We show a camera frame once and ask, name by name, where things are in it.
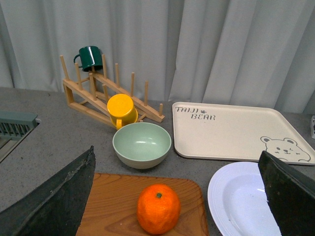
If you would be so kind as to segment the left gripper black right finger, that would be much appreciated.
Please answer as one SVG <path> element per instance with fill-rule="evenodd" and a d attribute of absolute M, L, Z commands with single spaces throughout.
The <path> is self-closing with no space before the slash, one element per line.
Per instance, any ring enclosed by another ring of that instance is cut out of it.
<path fill-rule="evenodd" d="M 315 181 L 263 151 L 258 168 L 267 203 L 283 236 L 315 234 Z"/>

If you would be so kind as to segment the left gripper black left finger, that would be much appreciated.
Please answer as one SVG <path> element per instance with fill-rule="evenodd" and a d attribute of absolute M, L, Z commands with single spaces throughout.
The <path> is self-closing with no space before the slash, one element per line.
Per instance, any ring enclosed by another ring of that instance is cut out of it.
<path fill-rule="evenodd" d="M 0 213 L 2 236 L 74 236 L 95 175 L 94 147 Z"/>

